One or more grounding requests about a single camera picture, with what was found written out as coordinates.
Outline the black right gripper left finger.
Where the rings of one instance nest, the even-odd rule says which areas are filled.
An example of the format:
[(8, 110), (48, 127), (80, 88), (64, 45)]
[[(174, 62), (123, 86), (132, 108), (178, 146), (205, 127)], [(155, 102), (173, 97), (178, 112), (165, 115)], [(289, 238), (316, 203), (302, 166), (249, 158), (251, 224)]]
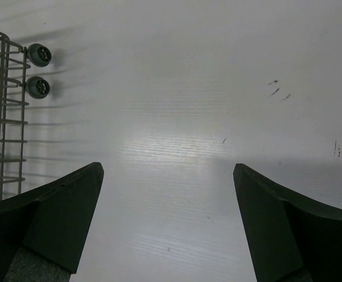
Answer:
[(69, 281), (103, 183), (99, 162), (0, 201), (0, 281)]

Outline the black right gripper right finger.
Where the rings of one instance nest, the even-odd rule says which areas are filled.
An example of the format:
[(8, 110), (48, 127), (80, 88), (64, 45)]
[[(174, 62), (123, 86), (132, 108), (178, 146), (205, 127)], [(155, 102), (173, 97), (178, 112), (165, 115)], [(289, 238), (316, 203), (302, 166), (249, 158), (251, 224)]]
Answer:
[(242, 163), (233, 182), (257, 281), (342, 281), (342, 209)]

